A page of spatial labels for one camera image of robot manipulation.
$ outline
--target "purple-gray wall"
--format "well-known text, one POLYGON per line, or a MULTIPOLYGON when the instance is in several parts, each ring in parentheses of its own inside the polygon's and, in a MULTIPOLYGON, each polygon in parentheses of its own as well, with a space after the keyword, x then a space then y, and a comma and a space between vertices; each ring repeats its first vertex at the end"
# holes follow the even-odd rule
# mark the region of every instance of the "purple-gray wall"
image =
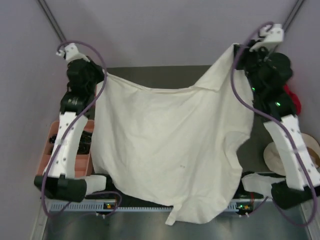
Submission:
POLYGON ((67 38, 109 67, 209 65, 257 25, 282 23, 294 0, 46 0, 67 38))
POLYGON ((300 128, 320 142, 320 1, 305 1, 278 49, 292 62, 289 86, 302 104, 300 128))
POLYGON ((58 117, 66 65, 34 0, 1 1, 0 35, 0 239, 27 240, 39 209, 33 180, 58 117))

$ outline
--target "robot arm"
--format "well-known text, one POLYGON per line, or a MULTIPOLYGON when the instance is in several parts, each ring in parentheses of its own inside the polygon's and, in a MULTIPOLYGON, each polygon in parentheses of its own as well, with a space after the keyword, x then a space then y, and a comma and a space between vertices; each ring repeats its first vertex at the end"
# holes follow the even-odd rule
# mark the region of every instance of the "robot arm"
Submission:
MULTIPOLYGON (((280 24, 265 27, 260 31, 259 40, 252 40, 237 65, 244 70, 253 92, 253 107, 274 117, 290 132, 303 164, 310 176, 317 196, 320 195, 320 173, 315 168, 302 139, 295 106, 283 89, 293 75, 287 56, 271 52, 283 41, 284 33, 280 24)), ((239 49, 234 46, 234 53, 239 49)), ((274 121, 262 118, 270 133, 286 173, 286 178, 261 176, 256 173, 242 178, 244 189, 260 193, 273 200, 283 209, 288 209, 312 198, 310 186, 297 160, 288 136, 274 121)))
MULTIPOLYGON (((92 102, 96 85, 103 81, 104 72, 87 56, 80 53, 74 43, 57 53, 67 61, 67 92, 60 102, 59 129, 53 153, 60 146, 57 156, 49 169, 45 184, 45 195, 50 199, 81 202, 86 195, 106 189, 106 177, 91 175, 75 179, 76 155, 88 113, 80 116, 64 140, 63 134, 69 124, 92 102)), ((35 186, 41 190, 44 176, 36 176, 35 186)))

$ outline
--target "orange tray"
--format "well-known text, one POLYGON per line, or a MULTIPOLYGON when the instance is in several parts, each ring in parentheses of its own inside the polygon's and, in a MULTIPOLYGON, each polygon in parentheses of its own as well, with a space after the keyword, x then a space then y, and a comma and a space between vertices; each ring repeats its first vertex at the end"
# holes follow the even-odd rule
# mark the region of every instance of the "orange tray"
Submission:
MULTIPOLYGON (((94 120, 88 120, 87 124, 84 127, 84 130, 93 133, 95 128, 95 121, 94 120)), ((48 137, 46 139, 46 144, 44 147, 44 151, 42 154, 42 158, 39 164, 39 167, 37 169, 36 175, 41 176, 44 173, 44 170, 50 160, 51 154, 50 150, 54 147, 52 143, 49 142, 49 139, 58 133, 59 129, 59 121, 54 121, 51 124, 50 131, 48 134, 48 137)), ((91 148, 89 154, 86 155, 77 155, 75 157, 75 177, 84 177, 84 176, 90 176, 93 171, 93 165, 92 165, 92 158, 91 158, 91 148)))

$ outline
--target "gray wall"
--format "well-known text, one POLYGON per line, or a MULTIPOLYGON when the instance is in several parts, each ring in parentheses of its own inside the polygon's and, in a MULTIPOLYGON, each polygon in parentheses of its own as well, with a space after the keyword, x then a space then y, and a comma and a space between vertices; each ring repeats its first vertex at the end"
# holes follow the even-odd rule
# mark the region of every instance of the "gray wall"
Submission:
POLYGON ((320 141, 320 1, 307 0, 278 49, 292 62, 289 86, 300 98, 301 130, 320 141))
POLYGON ((0 239, 27 240, 39 209, 33 180, 66 89, 66 66, 34 0, 1 1, 0 34, 0 239))
POLYGON ((67 38, 109 67, 209 65, 257 25, 282 23, 294 0, 47 0, 67 38))

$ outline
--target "beige hat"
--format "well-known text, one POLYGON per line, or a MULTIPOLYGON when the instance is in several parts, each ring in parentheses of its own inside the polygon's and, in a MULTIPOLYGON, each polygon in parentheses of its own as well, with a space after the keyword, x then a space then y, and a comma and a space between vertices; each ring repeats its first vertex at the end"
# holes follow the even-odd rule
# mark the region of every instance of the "beige hat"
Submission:
MULTIPOLYGON (((320 145, 319 143, 310 135, 301 133, 303 141, 307 147, 311 160, 313 161, 315 167, 320 170, 320 145)), ((267 167, 276 174, 285 176, 285 168, 280 159, 276 144, 271 142, 266 146, 263 152, 263 158, 267 167)))

